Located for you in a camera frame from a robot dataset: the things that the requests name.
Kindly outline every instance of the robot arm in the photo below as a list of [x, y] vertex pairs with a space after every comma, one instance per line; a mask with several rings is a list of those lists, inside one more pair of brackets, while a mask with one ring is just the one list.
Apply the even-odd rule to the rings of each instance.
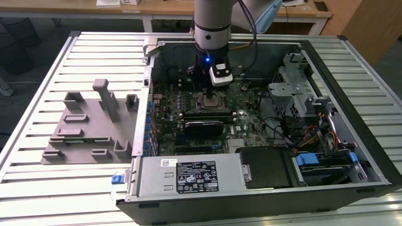
[[[251, 0], [253, 6], [262, 12], [274, 16], [278, 9], [269, 11], [278, 6], [282, 0]], [[232, 22], [232, 6], [238, 0], [195, 0], [195, 46], [198, 70], [210, 74], [212, 86], [224, 86], [232, 82], [232, 71], [228, 62], [228, 40]]]

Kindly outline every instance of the barcode sticker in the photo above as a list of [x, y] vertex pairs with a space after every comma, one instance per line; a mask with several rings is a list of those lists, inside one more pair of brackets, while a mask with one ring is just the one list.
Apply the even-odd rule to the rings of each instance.
[[207, 187], [218, 187], [218, 183], [207, 183]]
[[160, 160], [160, 166], [162, 167], [170, 167], [170, 166], [176, 166], [178, 159], [163, 159]]

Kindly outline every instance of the wooden desk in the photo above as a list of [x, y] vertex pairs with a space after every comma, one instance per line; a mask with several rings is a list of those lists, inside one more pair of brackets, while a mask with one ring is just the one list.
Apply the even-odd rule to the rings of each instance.
[[[194, 15], [194, 0], [146, 0], [142, 12], [147, 20], [191, 20]], [[287, 7], [287, 9], [281, 7], [274, 22], [311, 23], [314, 25], [309, 34], [319, 35], [327, 19], [331, 17], [333, 13], [319, 11], [314, 1], [310, 0], [305, 5], [297, 7]], [[151, 29], [150, 22], [147, 24], [147, 30]]]
[[[152, 32], [152, 19], [191, 20], [192, 0], [142, 0], [139, 5], [96, 8], [96, 0], [0, 0], [0, 16], [41, 18], [142, 19]], [[313, 0], [297, 7], [281, 7], [275, 22], [313, 23], [310, 34], [319, 35], [333, 14], [318, 11]]]

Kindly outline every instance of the white label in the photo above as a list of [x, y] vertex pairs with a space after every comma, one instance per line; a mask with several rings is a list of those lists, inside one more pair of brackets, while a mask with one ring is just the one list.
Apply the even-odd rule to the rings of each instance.
[[218, 70], [223, 70], [226, 68], [226, 64], [219, 64], [219, 65], [216, 65], [216, 69]]
[[123, 10], [123, 13], [139, 13], [138, 10]]
[[64, 143], [74, 144], [74, 143], [86, 143], [83, 140], [66, 140]]
[[170, 166], [176, 166], [178, 159], [163, 159], [160, 160], [160, 166], [162, 167], [170, 167]]

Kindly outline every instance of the motherboard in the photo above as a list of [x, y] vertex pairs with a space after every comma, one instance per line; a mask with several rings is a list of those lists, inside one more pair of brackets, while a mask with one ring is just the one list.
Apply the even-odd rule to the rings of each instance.
[[234, 153], [267, 146], [261, 88], [238, 80], [223, 90], [196, 90], [190, 79], [155, 84], [159, 156]]

